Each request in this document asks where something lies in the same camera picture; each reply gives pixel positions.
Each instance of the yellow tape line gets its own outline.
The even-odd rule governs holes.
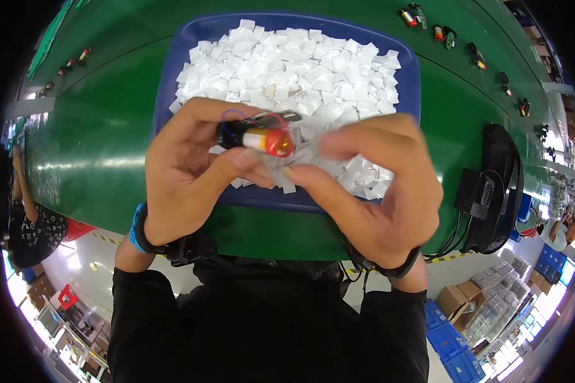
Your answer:
[[[93,235],[94,237],[96,237],[96,238],[99,238],[99,239],[101,239],[101,240],[103,240],[103,241],[107,241],[107,242],[112,243],[112,244],[119,245],[119,244],[121,243],[120,241],[112,240],[112,239],[107,238],[107,237],[105,237],[105,236],[103,236],[103,235],[100,235],[100,234],[98,234],[98,233],[90,232],[90,234],[92,234],[92,235]],[[161,255],[161,254],[156,254],[156,256],[165,258],[165,256],[163,256],[163,255]]]
[[[433,259],[428,259],[426,260],[427,264],[436,264],[437,262],[445,262],[446,260],[452,260],[452,259],[456,259],[456,258],[460,258],[463,256],[467,256],[469,254],[475,254],[475,251],[469,251],[469,252],[463,252],[460,254],[454,254],[452,256],[444,256],[444,257],[438,257],[438,258],[433,258]]]

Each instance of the worker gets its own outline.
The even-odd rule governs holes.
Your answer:
[[[68,230],[66,217],[34,202],[21,150],[13,149],[13,200],[8,259],[18,269],[36,266],[53,254]]]
[[[551,221],[537,226],[539,236],[556,251],[563,251],[575,241],[575,219],[572,216],[563,217],[553,224]]]
[[[231,181],[242,177],[262,188],[274,185],[251,149],[208,153],[227,110],[238,111],[226,115],[229,121],[241,119],[238,113],[261,112],[193,98],[147,150],[147,215],[142,220],[144,207],[137,209],[115,255],[108,348],[113,381],[427,381],[426,263],[417,249],[438,226],[443,189],[422,133],[408,115],[376,116],[318,139],[325,157],[345,161],[361,154],[394,172],[380,205],[360,202],[313,165],[282,169],[384,275],[415,255],[402,278],[389,278],[391,292],[366,292],[359,313],[342,300],[340,271],[298,271],[314,262],[197,260],[193,272],[203,286],[183,304],[164,275],[148,270],[156,256],[143,247],[198,232]]]

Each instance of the blue plastic tray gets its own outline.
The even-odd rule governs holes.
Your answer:
[[[461,353],[443,366],[454,383],[478,383],[486,377],[477,358],[470,351]]]
[[[437,304],[433,300],[428,300],[428,302],[426,302],[424,312],[426,313],[426,332],[433,328],[440,327],[445,323],[449,323],[443,311],[438,308]]]
[[[449,323],[428,331],[426,337],[430,341],[432,348],[439,354],[443,364],[469,349],[467,341]]]
[[[228,34],[230,29],[238,27],[241,19],[252,19],[257,25],[265,27],[268,31],[287,27],[321,29],[324,34],[330,37],[354,39],[364,45],[373,42],[382,54],[385,54],[388,49],[398,51],[402,68],[395,74],[395,78],[399,82],[396,89],[400,98],[400,102],[396,105],[396,111],[409,113],[415,116],[419,122],[419,64],[413,50],[399,39],[347,21],[304,13],[278,11],[218,13],[193,19],[177,28],[164,60],[160,84],[157,89],[156,107],[151,128],[152,138],[162,130],[162,127],[173,116],[169,111],[169,105],[176,98],[177,82],[175,79],[183,70],[183,63],[189,62],[189,50],[196,47],[200,40],[218,41],[223,35]],[[381,203],[381,199],[371,202]],[[229,186],[220,196],[219,203],[325,214],[322,208],[300,187],[297,188],[296,193],[283,194],[283,190],[279,188],[268,190],[249,186],[234,189]]]

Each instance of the cylindrical battery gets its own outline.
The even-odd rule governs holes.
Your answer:
[[[436,41],[443,41],[445,40],[445,38],[443,37],[443,29],[441,28],[440,25],[435,25],[434,27],[434,31],[435,31],[435,40]]]
[[[251,128],[243,134],[243,146],[276,157],[288,157],[294,151],[294,142],[283,129]]]
[[[414,27],[418,24],[418,22],[413,18],[413,16],[411,16],[411,14],[408,11],[405,11],[404,9],[400,10],[400,15],[402,16],[403,19],[405,19],[406,23],[409,24],[410,27]]]
[[[477,65],[480,69],[485,69],[485,68],[486,68],[486,65],[485,65],[482,61],[480,61],[480,60],[474,59],[474,60],[473,60],[473,63],[474,63],[475,65]]]

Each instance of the black cable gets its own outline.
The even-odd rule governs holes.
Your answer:
[[[456,233],[458,232],[458,228],[460,227],[461,223],[462,223],[462,213],[458,211],[458,215],[456,216],[456,227],[454,228],[452,234],[449,236],[448,240],[445,242],[445,244],[443,244],[443,246],[441,246],[439,251],[437,251],[437,255],[433,256],[431,254],[427,254],[425,255],[425,257],[429,259],[436,258],[438,254],[441,254],[443,251],[445,251],[447,247],[452,243],[452,241],[454,241],[454,238],[456,237]]]
[[[341,268],[343,269],[343,272],[345,273],[345,278],[347,278],[350,282],[353,283],[353,282],[356,282],[357,280],[360,279],[360,276],[362,275],[363,269],[360,269],[360,273],[358,274],[358,277],[355,280],[352,280],[350,277],[347,276],[347,270],[345,270],[345,265],[343,264],[343,261],[340,260],[340,261],[338,261],[338,263],[341,265]]]
[[[449,248],[449,246],[451,246],[452,242],[454,241],[454,238],[456,237],[456,234],[458,233],[458,229],[460,229],[460,225],[462,225],[462,214],[460,214],[460,212],[458,212],[458,219],[456,221],[456,228],[454,229],[454,232],[451,234],[449,240],[447,242],[445,242],[445,244],[443,245],[443,247],[441,247],[441,249],[437,252],[437,254],[444,252],[445,250],[447,250]]]
[[[370,273],[370,269],[364,273],[364,284],[362,285],[362,291],[364,291],[364,295],[366,295],[366,282],[368,282],[368,273]]]
[[[462,240],[464,239],[464,236],[468,233],[468,228],[471,226],[471,221],[472,221],[473,217],[468,219],[468,224],[467,227],[464,229],[464,232],[462,233],[462,236],[460,237],[460,239],[450,248],[445,250],[444,252],[440,252],[434,256],[432,256],[432,258],[439,258],[439,257],[444,257],[446,255],[448,255],[449,253],[451,253],[454,249],[456,249],[456,247],[462,242]]]

